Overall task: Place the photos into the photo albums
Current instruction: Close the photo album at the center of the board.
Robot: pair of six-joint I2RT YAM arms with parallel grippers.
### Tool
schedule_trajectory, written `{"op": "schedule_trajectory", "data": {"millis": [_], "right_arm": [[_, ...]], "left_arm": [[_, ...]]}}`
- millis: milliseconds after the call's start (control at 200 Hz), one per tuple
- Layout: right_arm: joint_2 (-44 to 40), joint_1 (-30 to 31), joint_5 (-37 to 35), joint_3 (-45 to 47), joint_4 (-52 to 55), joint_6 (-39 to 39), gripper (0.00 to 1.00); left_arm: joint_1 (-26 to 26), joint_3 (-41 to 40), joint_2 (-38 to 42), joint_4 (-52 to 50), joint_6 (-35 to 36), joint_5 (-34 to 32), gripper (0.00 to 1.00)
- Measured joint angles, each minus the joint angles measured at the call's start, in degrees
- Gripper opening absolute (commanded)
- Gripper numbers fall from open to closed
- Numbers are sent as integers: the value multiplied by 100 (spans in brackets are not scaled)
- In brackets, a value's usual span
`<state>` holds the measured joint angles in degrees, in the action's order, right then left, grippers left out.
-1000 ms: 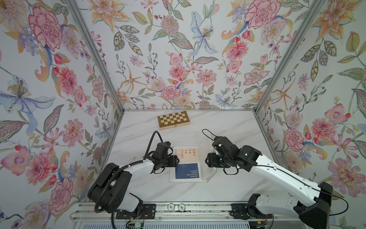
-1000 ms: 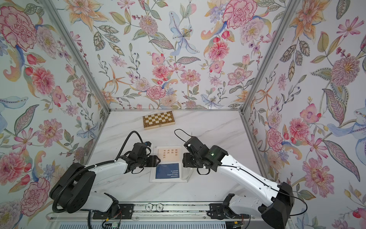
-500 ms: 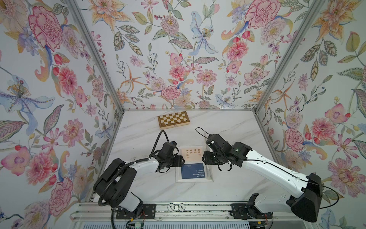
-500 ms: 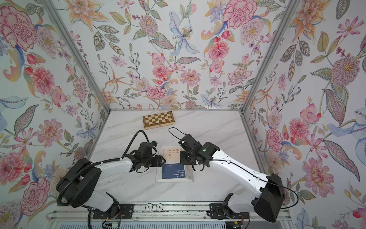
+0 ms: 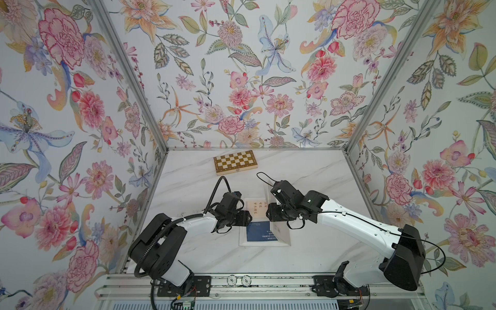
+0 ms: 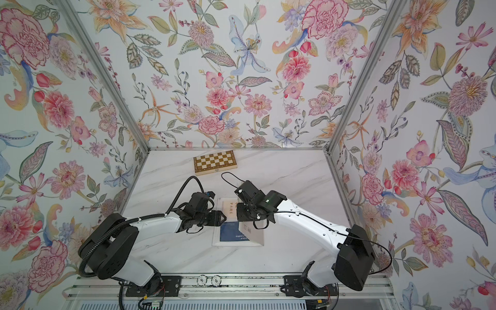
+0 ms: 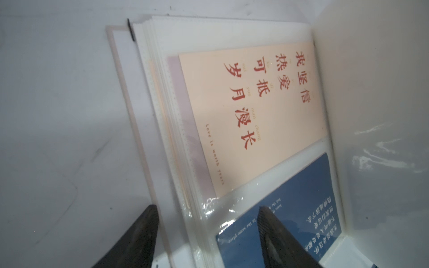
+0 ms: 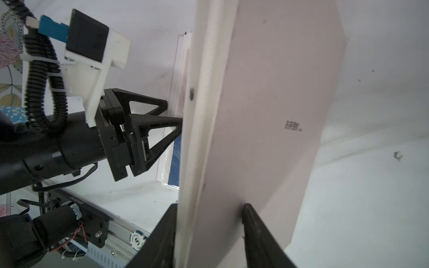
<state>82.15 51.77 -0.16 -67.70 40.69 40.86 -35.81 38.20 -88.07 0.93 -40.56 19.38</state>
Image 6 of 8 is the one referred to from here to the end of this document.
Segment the white photo album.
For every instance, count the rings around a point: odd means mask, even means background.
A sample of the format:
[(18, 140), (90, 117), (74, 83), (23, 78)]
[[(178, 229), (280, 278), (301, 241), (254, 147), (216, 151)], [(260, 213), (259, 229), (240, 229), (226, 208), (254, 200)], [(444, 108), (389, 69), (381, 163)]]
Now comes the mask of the white photo album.
[(214, 227), (214, 247), (262, 247), (264, 232), (256, 230), (252, 222), (240, 222), (237, 218), (237, 198), (219, 198), (214, 210), (226, 217), (219, 227)]

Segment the dark blue card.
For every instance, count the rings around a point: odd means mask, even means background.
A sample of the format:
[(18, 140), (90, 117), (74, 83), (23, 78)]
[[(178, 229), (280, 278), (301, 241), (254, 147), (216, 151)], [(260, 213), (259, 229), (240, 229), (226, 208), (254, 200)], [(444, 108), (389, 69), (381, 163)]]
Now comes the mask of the dark blue card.
[(239, 230), (238, 222), (225, 222), (220, 226), (220, 241), (245, 242), (249, 241), (249, 239)]

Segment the pale beige card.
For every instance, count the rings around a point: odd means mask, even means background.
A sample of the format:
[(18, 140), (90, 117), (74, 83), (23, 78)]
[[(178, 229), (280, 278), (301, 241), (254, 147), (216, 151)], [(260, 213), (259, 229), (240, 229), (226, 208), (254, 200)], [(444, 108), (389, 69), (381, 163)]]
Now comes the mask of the pale beige card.
[(237, 222), (237, 198), (226, 198), (222, 202), (222, 212), (226, 216), (227, 222)]

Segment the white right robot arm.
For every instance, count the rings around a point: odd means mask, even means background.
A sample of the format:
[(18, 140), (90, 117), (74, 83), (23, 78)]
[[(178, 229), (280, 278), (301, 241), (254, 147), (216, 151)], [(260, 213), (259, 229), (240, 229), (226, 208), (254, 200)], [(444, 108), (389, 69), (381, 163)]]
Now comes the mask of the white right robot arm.
[(329, 257), (308, 263), (297, 285), (308, 294), (329, 284), (343, 284), (354, 291), (362, 291), (375, 262), (373, 243), (365, 230), (358, 226), (340, 226), (325, 221), (295, 204), (285, 195), (270, 191), (267, 194), (249, 180), (235, 189), (240, 203), (236, 216), (240, 222), (265, 221), (289, 227), (319, 244)]

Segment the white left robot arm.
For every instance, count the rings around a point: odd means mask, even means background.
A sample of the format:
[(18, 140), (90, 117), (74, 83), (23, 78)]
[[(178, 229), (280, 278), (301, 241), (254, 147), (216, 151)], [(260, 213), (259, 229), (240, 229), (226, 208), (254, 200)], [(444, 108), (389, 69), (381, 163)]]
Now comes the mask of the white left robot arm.
[(159, 286), (160, 272), (146, 260), (134, 257), (135, 244), (177, 233), (190, 233), (194, 227), (220, 227), (227, 217), (214, 208), (213, 192), (195, 192), (191, 199), (165, 213), (136, 218), (112, 214), (78, 249), (81, 277), (100, 280), (116, 278), (143, 288)]

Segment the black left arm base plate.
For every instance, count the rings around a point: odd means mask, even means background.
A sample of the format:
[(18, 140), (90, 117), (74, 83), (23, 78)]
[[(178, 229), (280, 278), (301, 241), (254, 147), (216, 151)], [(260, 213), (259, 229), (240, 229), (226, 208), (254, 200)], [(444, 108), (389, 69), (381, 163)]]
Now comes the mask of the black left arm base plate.
[(178, 297), (181, 288), (181, 276), (153, 277), (151, 281), (142, 286), (131, 283), (127, 288), (126, 297)]

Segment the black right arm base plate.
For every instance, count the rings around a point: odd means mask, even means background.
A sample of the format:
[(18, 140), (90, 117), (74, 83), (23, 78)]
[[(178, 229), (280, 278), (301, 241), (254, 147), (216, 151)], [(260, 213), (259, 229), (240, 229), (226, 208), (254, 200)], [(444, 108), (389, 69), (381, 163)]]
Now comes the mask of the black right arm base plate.
[(287, 297), (335, 297), (338, 295), (338, 287), (335, 284), (318, 288), (300, 275), (285, 275), (283, 280), (280, 291)]

